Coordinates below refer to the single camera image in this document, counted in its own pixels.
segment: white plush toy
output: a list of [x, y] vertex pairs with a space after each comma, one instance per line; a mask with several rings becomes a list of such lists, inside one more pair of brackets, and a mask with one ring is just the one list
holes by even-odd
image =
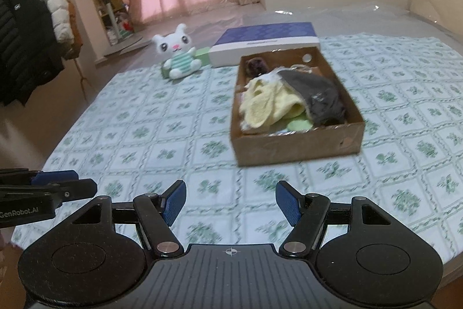
[[169, 70], [171, 79], [184, 78], [201, 67], [201, 60], [194, 58], [196, 48], [191, 46], [185, 28], [185, 24], [179, 24], [174, 33], [165, 37], [157, 34], [152, 38], [157, 53], [163, 57], [163, 69]]

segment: jacket sleeve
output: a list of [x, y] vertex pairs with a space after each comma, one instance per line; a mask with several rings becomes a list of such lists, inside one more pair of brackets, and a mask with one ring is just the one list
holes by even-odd
[[53, 30], [56, 41], [73, 44], [74, 35], [69, 20], [69, 5], [67, 0], [43, 0], [52, 15]]

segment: black puffer jacket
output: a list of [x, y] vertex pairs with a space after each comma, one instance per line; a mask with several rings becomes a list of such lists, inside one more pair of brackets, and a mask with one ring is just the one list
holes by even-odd
[[52, 16], [44, 2], [3, 2], [13, 19], [8, 13], [4, 20], [0, 18], [0, 31], [10, 35], [3, 49], [0, 48], [0, 70], [14, 85], [5, 88], [3, 94], [0, 92], [3, 95], [0, 99], [5, 105], [16, 98], [25, 104], [36, 87], [48, 83], [64, 69], [60, 47], [53, 31]]

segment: blue and white box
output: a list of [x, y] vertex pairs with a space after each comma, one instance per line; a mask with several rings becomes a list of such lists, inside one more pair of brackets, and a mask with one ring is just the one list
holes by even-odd
[[244, 55], [315, 46], [320, 40], [312, 23], [279, 23], [230, 28], [209, 50], [212, 67], [239, 65]]

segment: yellow towel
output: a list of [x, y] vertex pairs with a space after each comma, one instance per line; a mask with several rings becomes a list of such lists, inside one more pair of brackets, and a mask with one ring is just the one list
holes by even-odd
[[267, 83], [256, 78], [249, 82], [239, 111], [249, 127], [257, 129], [296, 117], [305, 111], [305, 106], [281, 81]]

